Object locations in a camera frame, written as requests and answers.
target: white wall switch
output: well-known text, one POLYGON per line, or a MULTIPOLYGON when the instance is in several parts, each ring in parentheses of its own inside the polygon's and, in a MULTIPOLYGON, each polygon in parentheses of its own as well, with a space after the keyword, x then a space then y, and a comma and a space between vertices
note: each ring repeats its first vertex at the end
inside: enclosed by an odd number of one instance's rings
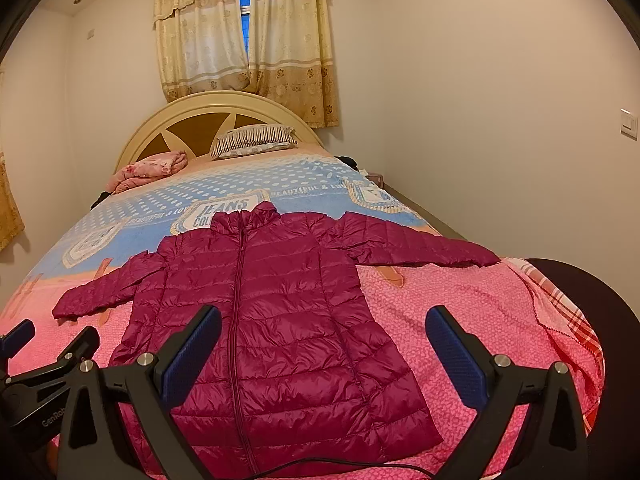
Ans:
POLYGON ((625 135, 638 140, 638 116, 626 110, 620 110, 622 115, 620 129, 625 135))

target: window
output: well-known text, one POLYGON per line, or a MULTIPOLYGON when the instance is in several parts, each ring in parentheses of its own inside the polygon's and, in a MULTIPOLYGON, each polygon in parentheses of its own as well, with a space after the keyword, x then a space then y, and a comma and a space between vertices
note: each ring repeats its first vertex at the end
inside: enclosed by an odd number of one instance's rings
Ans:
POLYGON ((244 49, 249 52, 249 5, 251 0, 240 0, 240 13, 242 17, 242 35, 244 36, 244 49))

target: beige floral curtain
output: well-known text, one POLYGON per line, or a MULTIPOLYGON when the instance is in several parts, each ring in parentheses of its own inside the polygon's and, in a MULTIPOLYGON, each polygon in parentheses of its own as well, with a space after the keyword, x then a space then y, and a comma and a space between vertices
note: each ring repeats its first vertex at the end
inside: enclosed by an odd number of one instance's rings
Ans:
POLYGON ((24 224, 9 188, 9 179, 6 176, 6 167, 4 165, 4 153, 2 152, 2 139, 0 139, 0 251, 7 247, 9 242, 23 230, 24 224))
POLYGON ((327 0, 251 0, 245 91, 292 110, 312 128, 338 125, 327 0))
POLYGON ((154 21, 167 101, 247 86, 240 0, 156 0, 154 21))

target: pink blanket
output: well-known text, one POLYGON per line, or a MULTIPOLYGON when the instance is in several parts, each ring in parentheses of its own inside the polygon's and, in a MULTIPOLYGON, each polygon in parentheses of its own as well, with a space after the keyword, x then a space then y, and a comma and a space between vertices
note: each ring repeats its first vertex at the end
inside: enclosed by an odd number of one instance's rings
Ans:
MULTIPOLYGON (((100 275, 113 269, 101 269, 100 275)), ((447 269, 434 265, 409 267, 359 267, 362 290, 376 321, 392 337, 412 368, 431 415, 444 441, 420 455, 401 460, 436 472, 452 453, 475 415, 462 405, 428 339, 424 316, 434 305, 444 304, 460 325, 476 334, 490 352, 505 353, 519 365, 548 367, 566 362, 574 377, 585 426, 593 423, 604 386, 604 361, 597 338, 577 335, 590 330, 581 313, 539 272, 526 262, 504 260, 492 267, 447 269), (571 311, 565 317, 564 310, 571 311)), ((41 280, 28 289, 30 300, 19 292, 0 317, 5 333, 27 317, 36 325, 36 337, 10 362, 17 374, 48 364, 86 325, 100 332, 101 345, 95 361, 105 366, 129 322, 130 304, 77 323, 59 326, 50 311, 62 294, 94 278, 93 273, 74 278, 41 280)), ((501 470, 524 419, 526 406, 519 407, 486 474, 501 470)), ((417 480, 424 477, 408 470, 366 469, 318 480, 417 480)))
POLYGON ((125 166, 113 175, 105 188, 108 193, 118 194, 133 187, 144 186, 161 178, 178 173, 187 167, 185 152, 167 152, 151 155, 125 166))

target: bed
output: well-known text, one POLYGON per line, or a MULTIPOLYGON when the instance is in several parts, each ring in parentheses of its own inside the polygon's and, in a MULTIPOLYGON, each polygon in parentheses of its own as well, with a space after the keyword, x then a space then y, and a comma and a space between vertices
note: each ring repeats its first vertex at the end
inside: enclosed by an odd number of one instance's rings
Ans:
MULTIPOLYGON (((130 303, 75 321, 54 321, 50 312, 57 300, 134 254, 154 251, 164 236, 206 228, 216 212, 252 209, 268 200, 280 213, 316 211, 339 218, 353 211, 437 234, 412 209, 331 156, 300 118, 265 98, 211 91, 174 101, 140 126, 114 168, 168 150, 184 150, 188 167, 102 202, 60 238, 8 302, 0 316, 0 333, 23 318, 36 325, 34 340, 11 361, 11 374, 48 364, 87 325, 100 332, 95 361, 106 365, 128 324, 130 303), (297 147, 211 160, 209 149, 217 135, 262 123, 294 128, 297 147)), ((444 439, 402 462, 436 471, 475 414, 460 403, 424 336, 424 314, 436 304, 445 304, 491 352, 506 353, 517 364, 548 367, 556 360, 568 362, 585 430, 593 429, 605 385, 602 345, 581 310, 535 264, 504 258, 487 269, 359 267, 358 274, 374 318, 412 368, 444 439)), ((487 476, 504 466, 524 413, 525 407, 516 410, 487 476)), ((360 470, 331 478, 419 478, 415 472, 398 471, 377 476, 376 470, 360 470)))

